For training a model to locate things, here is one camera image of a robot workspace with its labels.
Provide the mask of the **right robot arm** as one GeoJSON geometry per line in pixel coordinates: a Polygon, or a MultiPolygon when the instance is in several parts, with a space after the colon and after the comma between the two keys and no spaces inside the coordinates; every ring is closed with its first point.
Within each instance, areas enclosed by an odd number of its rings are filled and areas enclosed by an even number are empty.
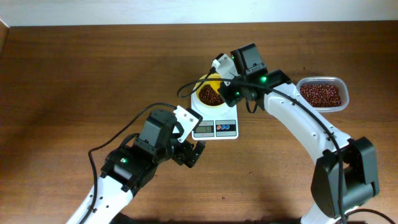
{"type": "Polygon", "coordinates": [[[218,91],[228,106],[242,99],[255,101],[296,137],[314,161],[314,204],[301,223],[345,223],[378,195],[376,150],[370,140],[353,139],[329,123],[282,70],[268,71],[255,44],[219,54],[212,66],[224,81],[218,91]]]}

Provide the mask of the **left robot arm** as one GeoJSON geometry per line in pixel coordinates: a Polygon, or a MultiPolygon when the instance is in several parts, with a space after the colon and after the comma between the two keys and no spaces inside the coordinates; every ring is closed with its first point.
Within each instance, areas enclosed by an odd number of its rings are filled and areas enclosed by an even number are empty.
{"type": "Polygon", "coordinates": [[[93,187],[69,223],[111,223],[114,217],[155,176],[158,166],[171,159],[192,168],[205,142],[192,144],[187,136],[203,118],[191,108],[152,110],[142,131],[128,135],[111,151],[93,187]]]}

